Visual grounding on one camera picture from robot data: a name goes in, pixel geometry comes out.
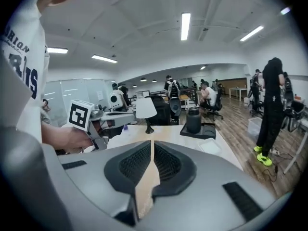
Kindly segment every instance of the wooden floor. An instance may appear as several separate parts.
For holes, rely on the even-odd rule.
[[[223,108],[219,113],[223,115],[224,119],[221,120],[219,117],[215,118],[216,129],[233,150],[235,156],[242,165],[244,172],[265,185],[277,198],[292,191],[306,166],[308,144],[306,143],[303,151],[298,156],[297,161],[293,164],[286,175],[283,171],[290,160],[285,160],[281,157],[270,154],[273,163],[278,164],[276,179],[274,166],[265,167],[262,163],[257,161],[257,153],[253,151],[256,141],[254,141],[254,139],[252,139],[247,133],[248,119],[251,118],[248,107],[244,106],[244,103],[240,102],[238,99],[229,99],[228,96],[222,98],[222,105]],[[212,122],[210,118],[202,119],[203,122]],[[182,111],[180,115],[180,124],[184,125],[185,123],[186,112]],[[144,120],[139,120],[137,125],[146,124]],[[281,156],[291,158],[288,154],[291,156],[295,155],[303,136],[304,133],[299,129],[294,133],[283,130],[280,132],[274,144],[274,148],[281,153],[284,153]]]

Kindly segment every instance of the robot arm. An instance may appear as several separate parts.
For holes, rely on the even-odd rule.
[[[100,104],[92,104],[82,100],[72,100],[67,123],[83,130],[95,146],[94,150],[105,150],[109,134],[114,128],[119,128],[116,135],[121,134],[122,127],[135,120],[134,114],[126,112],[104,112]],[[94,122],[99,122],[101,130],[97,131]]]

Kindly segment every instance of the glass wall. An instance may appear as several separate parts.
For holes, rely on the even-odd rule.
[[[61,127],[66,124],[72,100],[83,100],[106,106],[108,110],[112,82],[103,79],[72,79],[47,82],[44,99],[48,100],[51,110],[48,115],[51,124]]]

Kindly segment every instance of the office room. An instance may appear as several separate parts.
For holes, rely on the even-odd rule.
[[[291,0],[12,9],[0,41],[1,171],[23,199],[18,210],[38,221],[29,227],[266,230],[292,212],[308,158],[296,9]]]

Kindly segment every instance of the fluorescent light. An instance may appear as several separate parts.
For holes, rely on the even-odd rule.
[[[68,52],[68,49],[48,47],[47,51],[48,53],[66,54]]]
[[[257,32],[261,31],[264,27],[263,26],[258,26],[255,30],[252,32],[248,33],[244,38],[240,39],[240,41],[245,41],[246,39],[249,39],[251,36],[256,34]]]
[[[283,10],[280,11],[281,14],[286,14],[288,12],[290,12],[291,9],[289,7],[284,8]]]
[[[78,90],[78,89],[71,89],[71,90]],[[65,90],[65,91],[71,91],[71,90]]]
[[[186,40],[188,38],[188,31],[189,31],[189,23],[191,21],[191,14],[190,13],[183,13],[182,14],[182,33],[181,33],[181,40]]]
[[[102,61],[106,61],[106,62],[110,62],[110,63],[113,63],[113,64],[117,63],[117,61],[115,61],[115,60],[111,60],[111,59],[108,59],[108,58],[105,58],[105,57],[102,57],[102,56],[98,56],[98,55],[93,55],[92,58],[102,60]]]

